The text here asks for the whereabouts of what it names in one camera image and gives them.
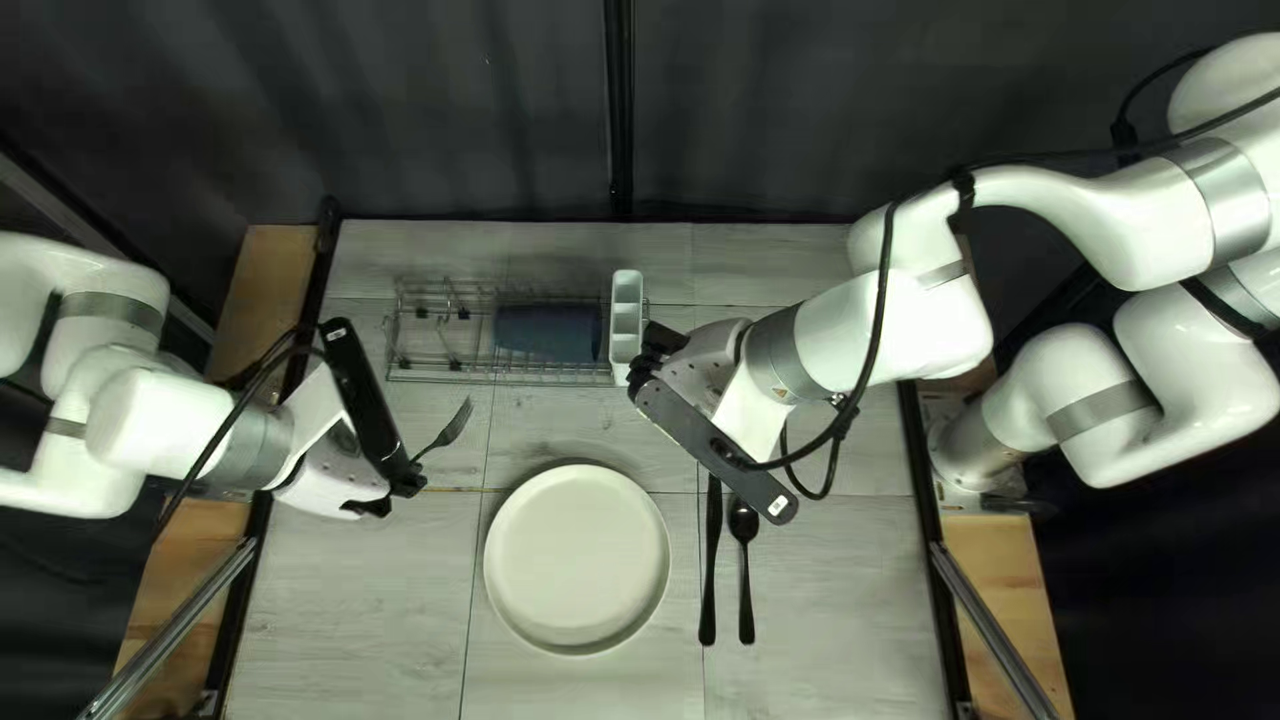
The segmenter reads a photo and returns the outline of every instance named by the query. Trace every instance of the black spoon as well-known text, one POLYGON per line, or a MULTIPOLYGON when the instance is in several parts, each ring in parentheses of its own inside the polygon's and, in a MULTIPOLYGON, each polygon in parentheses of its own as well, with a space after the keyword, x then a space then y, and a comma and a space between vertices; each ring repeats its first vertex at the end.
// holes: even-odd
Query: black spoon
POLYGON ((721 500, 719 478, 707 478, 707 575, 703 579, 703 616, 698 623, 698 641, 716 644, 716 546, 724 524, 724 501, 721 500))
POLYGON ((742 543, 742 598, 737 610, 737 639, 742 644, 751 644, 755 642, 755 614, 751 611, 751 565, 746 556, 746 543, 760 532, 760 515, 736 495, 728 512, 728 532, 742 543))

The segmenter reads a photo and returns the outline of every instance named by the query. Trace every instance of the silver joint band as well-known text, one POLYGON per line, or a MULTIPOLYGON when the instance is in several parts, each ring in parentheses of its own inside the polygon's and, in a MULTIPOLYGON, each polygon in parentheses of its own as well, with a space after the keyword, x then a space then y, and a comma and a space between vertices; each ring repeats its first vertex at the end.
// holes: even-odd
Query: silver joint band
POLYGON ((956 260, 955 263, 947 263, 946 265, 915 275, 915 282, 920 283, 920 287, 924 290, 932 290, 956 278, 963 278, 966 274, 969 274, 969 270, 964 266, 964 260, 956 260))
POLYGON ((61 418, 49 418, 45 423, 45 432, 76 439, 84 439, 84 423, 64 420, 61 418))
POLYGON ((160 328, 164 327, 164 314, 155 307, 141 300, 110 292, 73 292, 63 297, 58 306, 58 319, 63 318, 124 320, 156 337, 160 337, 160 328))
POLYGON ((1262 325, 1267 331, 1280 328, 1280 318, 1258 302, 1257 297, 1253 297, 1249 288, 1244 287, 1244 283, 1240 282, 1240 278, 1235 277, 1235 272, 1229 265, 1215 268, 1199 275, 1199 281, 1219 300, 1245 319, 1262 325))
POLYGON ((200 478, 211 491, 255 491, 271 482, 289 455, 289 424, 251 407, 232 425, 227 451, 200 478))
POLYGON ((791 404, 826 400, 833 395, 809 375, 796 348, 796 313, 800 305, 778 310, 751 325, 742 357, 751 378, 778 400, 791 404))
POLYGON ((1121 415, 1155 406, 1157 406, 1156 398, 1142 380, 1125 380, 1055 411, 1047 418, 1048 429, 1061 443, 1121 415))
POLYGON ((1213 225, 1213 261, 1247 258, 1271 234, 1271 197, 1253 163, 1230 142, 1197 140, 1165 154, 1196 183, 1213 225))

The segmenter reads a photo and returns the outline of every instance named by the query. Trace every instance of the black cable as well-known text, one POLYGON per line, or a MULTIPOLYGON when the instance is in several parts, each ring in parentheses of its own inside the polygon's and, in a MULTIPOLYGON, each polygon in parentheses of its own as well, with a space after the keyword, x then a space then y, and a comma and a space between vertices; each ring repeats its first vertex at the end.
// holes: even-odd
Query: black cable
POLYGON ((1126 152, 1137 152, 1139 155, 1146 155, 1148 152, 1162 152, 1165 150, 1171 150, 1187 140, 1199 137, 1206 132, 1217 129, 1226 123, 1236 120, 1253 110, 1271 102, 1272 100, 1280 97, 1280 87, 1274 87, 1267 92, 1249 100, 1244 105, 1239 105, 1216 118, 1204 120, 1203 123, 1187 128, 1181 132, 1175 132, 1161 138, 1149 140, 1147 142, 1138 142, 1135 145, 1125 145, 1121 147, 1087 147, 1080 150, 1055 150, 1050 152, 1007 152, 1001 155, 989 155, 987 158, 974 160, 960 165, 957 170, 979 170, 982 168, 989 168, 992 165, 1002 165, 1005 163, 1034 163, 1044 160, 1083 160, 1088 158, 1115 158, 1124 155, 1126 152))
MULTIPOLYGON (((1147 74, 1147 77, 1139 79, 1137 85, 1129 88, 1129 92, 1124 96, 1124 100, 1120 101, 1120 108, 1116 110, 1115 120, 1111 122, 1111 128, 1110 128, 1111 146, 1123 149, 1138 143, 1138 129, 1133 127, 1132 122, 1129 122, 1129 105, 1133 104, 1134 99, 1142 95, 1142 91, 1146 90, 1147 86, 1160 79, 1166 73, 1175 70, 1185 65, 1187 63, 1203 58, 1215 47, 1216 46, 1201 47, 1199 50, 1193 50, 1184 55, 1179 55, 1178 58, 1174 58, 1172 60, 1165 63, 1156 70, 1151 72, 1149 74, 1147 74)), ((1138 160, 1142 160, 1142 155, 1138 152, 1125 151, 1123 154, 1116 155, 1116 164, 1120 165, 1121 168, 1126 168, 1137 163, 1138 160)))
POLYGON ((259 370, 256 375, 253 375, 253 379, 248 383, 248 387, 239 396, 239 400, 236 401, 236 405, 232 407, 230 413, 227 414, 227 419, 223 420, 223 424, 218 427, 218 430, 214 432, 214 436, 209 438, 207 443, 205 443, 205 450, 202 450, 200 452, 200 456, 196 457, 196 461, 191 465, 191 469, 187 470, 187 475, 182 478, 182 484, 178 486, 178 491, 173 495, 173 498, 169 500, 169 503, 165 505, 164 510, 160 512, 160 518, 156 520, 156 532, 152 542, 160 539, 161 533, 164 533, 165 528, 169 525, 169 521, 173 519, 173 514, 177 512, 178 505, 182 503, 182 498, 186 497, 188 492, 191 492, 191 486, 196 483, 196 477, 200 475, 200 470, 205 468, 205 464, 209 462, 210 457, 212 457, 214 451, 218 450, 218 446, 223 442, 223 438, 225 438, 227 433, 230 432, 232 425, 236 424, 236 420, 239 419, 239 416, 250 406, 250 402, 253 401, 253 396, 257 395, 257 391, 262 388, 262 384, 266 383, 268 378, 271 377, 271 373, 274 373, 280 365, 283 365, 287 360, 289 360, 296 355, 314 355, 319 357, 323 363, 329 361, 328 357, 325 357, 324 352, 321 352, 320 350, 316 350, 315 347, 310 346, 296 345, 293 347, 289 347, 288 350, 279 352, 275 357, 271 357, 265 365, 262 365, 262 369, 259 370))
MULTIPOLYGON (((782 450, 782 455, 787 454, 787 427, 782 425, 782 432, 778 433, 778 446, 782 450)), ((795 471, 791 470, 791 465, 783 465, 782 469, 787 473, 787 479, 795 486, 796 492, 808 497, 809 500, 822 500, 831 495, 831 487, 836 484, 836 464, 840 461, 840 438, 831 438, 831 450, 827 455, 827 477, 822 480, 822 489, 813 492, 812 489, 804 487, 800 478, 796 477, 795 471)))
POLYGON ((815 450, 833 437, 838 436, 844 439, 845 433, 849 432, 849 425, 858 416, 858 404, 861 402, 863 393, 867 392, 867 383, 872 379, 872 368, 876 365, 876 356, 879 354, 881 333, 884 328, 884 300, 888 297, 888 265, 893 251, 893 215, 897 213, 899 205, 901 205, 901 201, 895 200, 884 209, 884 234, 881 240, 879 277, 876 279, 876 311, 872 315, 872 333, 867 342, 867 355, 863 357, 863 369, 858 374, 858 383, 840 401, 836 419, 795 452, 783 452, 781 456, 764 462, 754 462, 737 455, 726 457, 726 460, 744 470, 776 470, 813 455, 815 450))
POLYGON ((1148 85, 1160 79, 1160 77, 1164 76, 1165 73, 1169 73, 1170 70, 1176 70, 1178 68, 1193 60, 1199 60, 1201 58, 1208 55, 1216 49, 1217 45, 1211 45, 1208 47, 1201 47, 1199 50, 1192 50, 1185 55, 1179 55, 1178 58, 1174 58, 1172 60, 1165 63, 1156 70, 1152 70, 1151 74, 1148 74, 1147 77, 1139 79, 1138 83, 1129 90, 1129 94, 1124 96, 1124 100, 1120 101, 1120 109, 1116 111, 1116 122, 1129 119, 1129 105, 1133 104, 1135 97, 1142 95, 1143 90, 1147 90, 1148 85))
MULTIPOLYGON (((982 168, 988 168, 992 165, 1006 164, 1006 163, 1033 163, 1033 161, 1052 161, 1052 160, 1079 160, 1087 158, 1116 158, 1126 152, 1132 154, 1148 154, 1160 152, 1176 147, 1187 140, 1192 140, 1206 132, 1220 128, 1233 120, 1236 120, 1263 105, 1280 97, 1280 87, 1274 87, 1267 92, 1249 100, 1248 102, 1239 105, 1221 115, 1204 120, 1203 123, 1187 128, 1181 132, 1169 135, 1162 138, 1138 142, 1133 145, 1120 146, 1120 147, 1091 147, 1080 150, 1057 150, 1048 152, 1012 152, 991 155, 984 159, 978 159, 964 165, 959 165, 947 173, 948 179, 954 179, 965 173, 978 170, 982 168)), ((754 462, 751 460, 737 456, 736 454, 726 455, 726 460, 735 464, 744 470, 776 470, 778 468, 786 468, 792 462, 808 457, 819 447, 823 446, 828 439, 835 437, 844 438, 845 433, 849 432, 849 425, 858 413, 858 404, 863 398, 863 393, 867 391, 867 383, 870 379, 870 372, 876 363, 877 352, 879 351, 881 331, 884 322, 884 297, 887 293, 888 283, 888 260, 890 252, 893 243, 893 213, 897 210, 901 201, 895 200, 888 204, 884 210, 884 236, 881 241, 881 259, 879 259, 879 277, 876 287, 876 314, 872 318, 872 334, 870 341, 867 345, 867 356, 863 359, 863 369, 858 377, 858 384, 850 391, 849 396, 841 401, 838 406, 838 413, 836 418, 827 425, 820 433, 818 433, 812 441, 801 446, 795 452, 783 451, 780 457, 773 460, 767 460, 763 462, 754 462)))

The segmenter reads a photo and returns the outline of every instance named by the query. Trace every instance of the metal pole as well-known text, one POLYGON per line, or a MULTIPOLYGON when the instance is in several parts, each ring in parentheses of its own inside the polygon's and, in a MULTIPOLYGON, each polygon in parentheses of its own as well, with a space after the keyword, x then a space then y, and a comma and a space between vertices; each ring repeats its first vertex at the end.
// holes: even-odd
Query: metal pole
POLYGON ((604 0, 604 64, 609 96, 609 205, 613 219, 634 211, 635 182, 634 0, 604 0))
POLYGON ((969 614, 974 628, 982 635, 983 642, 987 643, 991 655, 996 657, 996 662, 1005 671, 1005 678, 1009 679, 1009 684, 1018 693, 1018 697, 1021 698, 1027 710, 1037 720, 1059 720, 1057 708, 1053 707, 1053 702, 1044 693, 1044 688, 1041 687, 1036 676, 1027 667, 1027 664, 1023 662, 1023 656, 1018 653, 1014 643, 1009 641, 1009 635, 1001 629, 996 616, 991 614, 978 591, 969 583, 969 578, 965 577, 964 570, 956 564, 955 557, 951 556, 947 547, 937 541, 931 542, 929 557, 938 575, 942 575, 942 580, 951 589, 951 594, 960 601, 965 612, 969 614))
POLYGON ((160 665, 178 648, 187 633, 200 620, 201 614, 218 593, 239 575, 253 559, 257 538, 244 538, 236 551, 214 570, 196 592, 173 612, 169 621, 147 641, 129 661, 111 678, 111 682, 84 707, 77 720, 109 720, 128 706, 160 665))

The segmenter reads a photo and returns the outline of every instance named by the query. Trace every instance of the black knife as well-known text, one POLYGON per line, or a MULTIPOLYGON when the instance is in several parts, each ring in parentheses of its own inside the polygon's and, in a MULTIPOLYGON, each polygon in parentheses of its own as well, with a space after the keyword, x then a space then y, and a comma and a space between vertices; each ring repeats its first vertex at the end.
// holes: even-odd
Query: black knife
POLYGON ((716 644, 716 546, 724 524, 724 502, 721 500, 719 478, 707 477, 707 573, 703 575, 703 619, 698 623, 698 639, 716 644))

